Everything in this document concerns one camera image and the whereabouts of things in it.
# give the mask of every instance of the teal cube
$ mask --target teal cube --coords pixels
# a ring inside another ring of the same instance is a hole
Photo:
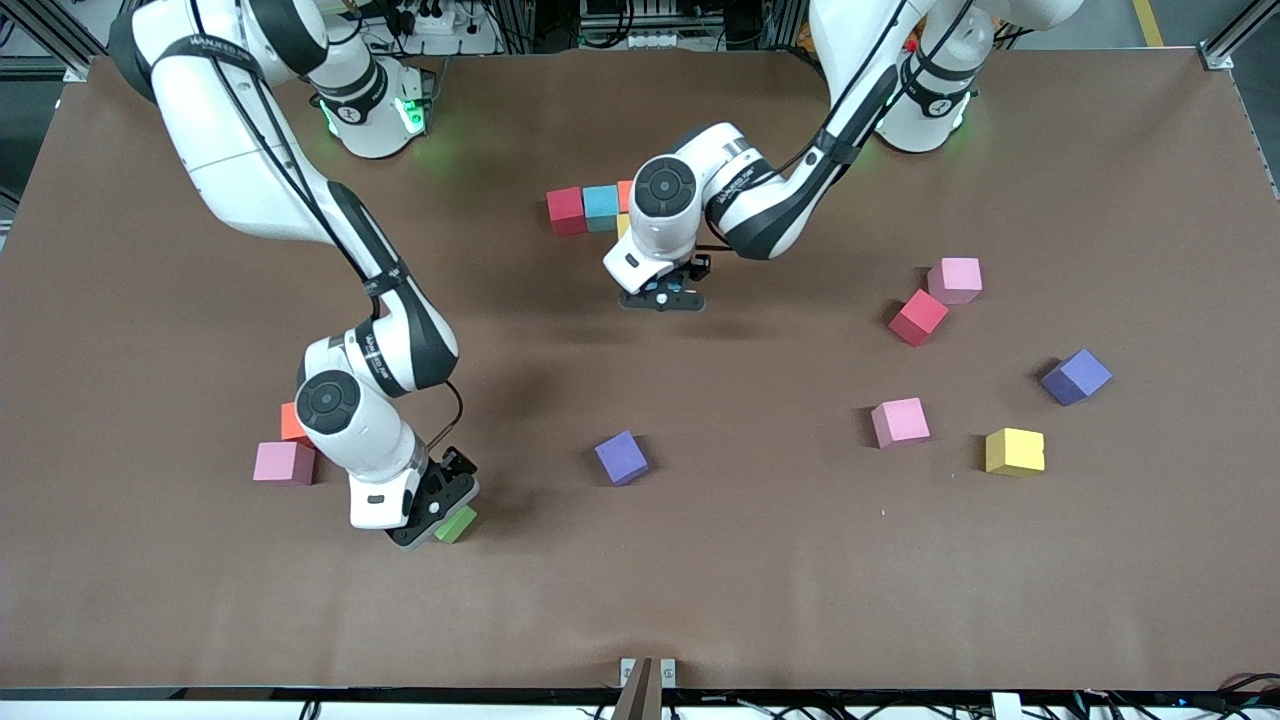
[[[435,529],[435,538],[440,542],[453,544],[475,519],[476,511],[471,510],[470,505],[463,505],[452,518]]]
[[[588,232],[618,232],[618,187],[605,184],[582,188]]]

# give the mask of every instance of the green led light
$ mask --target green led light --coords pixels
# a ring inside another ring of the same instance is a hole
[[[410,135],[417,135],[422,132],[424,128],[422,109],[419,108],[416,100],[401,100],[399,97],[397,97],[396,110],[399,111],[401,120],[404,122],[404,129],[407,129]]]
[[[329,123],[329,135],[338,137],[338,128],[333,126],[333,115],[329,114],[329,108],[325,106],[324,100],[320,101],[320,111],[324,113],[324,119]]]

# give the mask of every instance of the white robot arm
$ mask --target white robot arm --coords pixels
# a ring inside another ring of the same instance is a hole
[[[645,163],[631,188],[631,227],[604,256],[625,307],[700,310],[687,288],[709,270],[695,255],[707,225],[742,258],[772,260],[796,241],[827,190],[873,131],[909,151],[932,150],[959,126],[968,88],[991,49],[991,15],[1048,28],[1082,0],[812,0],[809,27],[831,111],[809,145],[776,169],[730,123],[695,131]],[[916,54],[908,35],[928,13]],[[908,95],[913,102],[896,102]],[[795,165],[790,177],[780,172]]]
[[[390,398],[447,383],[457,340],[360,199],[302,155],[270,94],[273,83],[310,76],[335,106],[361,108],[361,118],[344,118],[360,120],[340,135],[348,147],[355,138],[385,154],[412,137],[385,92],[398,72],[358,41],[330,53],[311,0],[155,0],[116,20],[111,55],[159,106],[196,191],[220,220],[265,238],[333,245],[360,277],[374,314],[307,347],[298,419],[316,448],[347,470],[352,525],[385,529],[402,546],[425,539],[475,496],[475,468],[452,450],[443,465],[430,460],[430,446]],[[389,140],[388,118],[401,131]]]

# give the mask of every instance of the yellow cube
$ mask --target yellow cube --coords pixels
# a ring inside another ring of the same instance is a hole
[[[987,471],[1029,478],[1044,471],[1044,436],[1005,428],[987,436]]]

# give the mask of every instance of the orange cube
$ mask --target orange cube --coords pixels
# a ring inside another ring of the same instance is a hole
[[[618,181],[618,214],[631,211],[631,181]]]
[[[280,406],[280,439],[285,442],[301,442],[307,447],[315,447],[311,445],[307,432],[302,429],[302,423],[298,421],[298,411],[292,402],[285,402]]]

